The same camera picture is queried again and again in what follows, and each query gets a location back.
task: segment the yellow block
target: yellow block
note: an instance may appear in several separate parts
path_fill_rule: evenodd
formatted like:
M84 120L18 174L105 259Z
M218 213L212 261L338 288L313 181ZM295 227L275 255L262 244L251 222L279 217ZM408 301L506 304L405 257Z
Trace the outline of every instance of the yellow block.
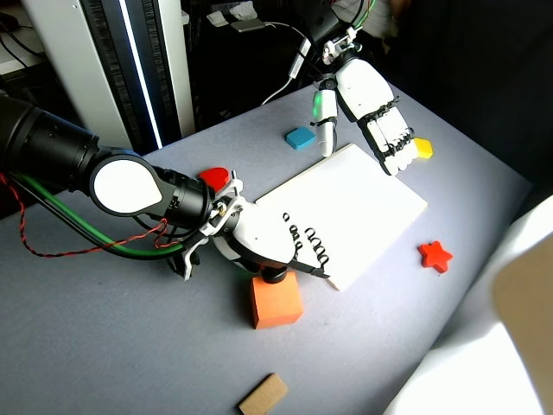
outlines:
M434 155L434 150L432 150L432 143L429 140L420 137L415 137L413 138L413 140L415 141L419 157L431 158Z

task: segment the white light strip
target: white light strip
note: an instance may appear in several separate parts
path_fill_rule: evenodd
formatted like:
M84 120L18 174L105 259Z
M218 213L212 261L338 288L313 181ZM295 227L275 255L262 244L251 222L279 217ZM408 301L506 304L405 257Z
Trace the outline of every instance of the white light strip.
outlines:
M146 101L146 107L148 108L149 120L152 123L152 128L154 129L154 135L156 136L157 148L161 149L162 139L159 135L159 130L157 130L156 117L154 116L154 109L152 108L152 103L149 101L148 87L146 87L146 79L144 78L144 73L142 71L142 64L140 63L140 56L138 56L137 43L135 42L135 36L132 33L132 27L130 25L129 11L127 10L127 3L125 0L119 0L119 5L121 6L121 13L123 13L124 27L127 30L127 36L129 37L130 50L132 51L132 57L135 61L135 66L137 67L138 79L140 80L140 87L144 94L144 100Z

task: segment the orange cube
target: orange cube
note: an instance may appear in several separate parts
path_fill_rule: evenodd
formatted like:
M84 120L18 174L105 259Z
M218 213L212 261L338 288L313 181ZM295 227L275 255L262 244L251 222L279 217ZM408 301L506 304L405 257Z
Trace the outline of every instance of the orange cube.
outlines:
M283 281L267 284L261 277L251 280L253 325L256 329L291 324L303 314L296 273L289 271Z

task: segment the beige object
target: beige object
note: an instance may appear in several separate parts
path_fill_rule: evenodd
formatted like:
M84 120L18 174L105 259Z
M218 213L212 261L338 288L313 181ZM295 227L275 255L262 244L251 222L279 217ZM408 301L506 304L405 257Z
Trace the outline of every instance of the beige object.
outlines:
M288 387L276 373L269 375L238 406L244 415L264 415L288 393Z
M553 413L553 235L497 277L493 299L546 413Z

